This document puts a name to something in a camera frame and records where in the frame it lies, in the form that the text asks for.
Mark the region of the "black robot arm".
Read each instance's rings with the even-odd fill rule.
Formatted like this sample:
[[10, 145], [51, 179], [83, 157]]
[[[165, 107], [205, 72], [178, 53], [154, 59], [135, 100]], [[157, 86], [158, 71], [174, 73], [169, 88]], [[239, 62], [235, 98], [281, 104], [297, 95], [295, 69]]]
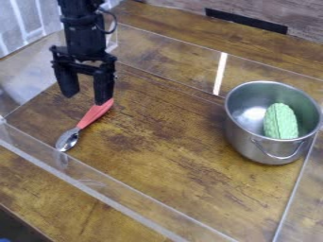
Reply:
[[61, 91], [73, 97], [81, 91], [79, 74], [94, 77], [95, 104], [103, 105], [114, 96], [115, 62], [106, 52], [105, 13], [118, 22], [113, 12], [102, 7], [105, 0], [58, 0], [65, 26], [66, 46], [53, 45], [53, 68]]

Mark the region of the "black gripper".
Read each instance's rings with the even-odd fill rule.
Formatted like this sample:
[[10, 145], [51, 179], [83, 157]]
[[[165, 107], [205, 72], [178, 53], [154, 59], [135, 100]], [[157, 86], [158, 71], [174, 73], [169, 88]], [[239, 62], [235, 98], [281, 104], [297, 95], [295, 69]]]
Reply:
[[94, 75], [95, 103], [103, 105], [114, 96], [115, 61], [106, 52], [106, 36], [113, 34], [105, 29], [102, 15], [62, 16], [66, 46], [53, 45], [53, 67], [61, 91], [73, 97], [81, 91], [78, 73]]

